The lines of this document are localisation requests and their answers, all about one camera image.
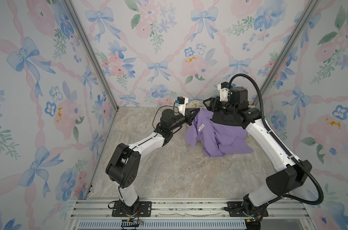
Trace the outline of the purple cloth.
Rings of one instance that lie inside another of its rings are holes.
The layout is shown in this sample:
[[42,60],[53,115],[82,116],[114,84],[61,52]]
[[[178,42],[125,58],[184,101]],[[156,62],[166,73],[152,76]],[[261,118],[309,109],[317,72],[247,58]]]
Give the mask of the purple cloth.
[[245,129],[214,123],[212,117],[213,112],[200,109],[185,134],[185,140],[191,147],[195,147],[199,140],[204,147],[203,154],[208,157],[253,153],[246,143],[248,132]]

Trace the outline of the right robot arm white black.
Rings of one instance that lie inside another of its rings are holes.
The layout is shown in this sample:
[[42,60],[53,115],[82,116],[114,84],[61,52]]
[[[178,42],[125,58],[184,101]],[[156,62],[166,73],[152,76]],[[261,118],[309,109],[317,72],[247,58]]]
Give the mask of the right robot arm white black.
[[230,88],[226,82],[218,84],[217,88],[219,96],[203,102],[213,112],[212,122],[246,130],[265,151],[276,171],[258,189],[245,195],[240,205],[226,208],[230,214],[242,212],[245,216],[260,218],[265,215],[269,204],[301,187],[308,176],[294,162],[299,157],[288,155],[278,144],[279,138],[273,137],[273,132],[260,110],[249,107],[247,89]]

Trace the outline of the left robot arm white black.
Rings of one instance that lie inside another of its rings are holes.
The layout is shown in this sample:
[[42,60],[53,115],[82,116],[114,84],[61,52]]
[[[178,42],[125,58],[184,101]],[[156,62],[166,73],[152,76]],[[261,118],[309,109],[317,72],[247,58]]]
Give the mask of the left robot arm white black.
[[165,146],[184,124],[192,125],[199,112],[199,108],[185,109],[183,106],[178,107],[178,113],[173,109],[165,109],[152,134],[134,144],[121,143],[115,148],[105,170],[109,179],[117,184],[119,193],[119,200],[114,201],[114,206],[111,207],[112,216],[150,216],[148,208],[151,207],[151,202],[140,201],[133,183],[137,178],[141,158]]

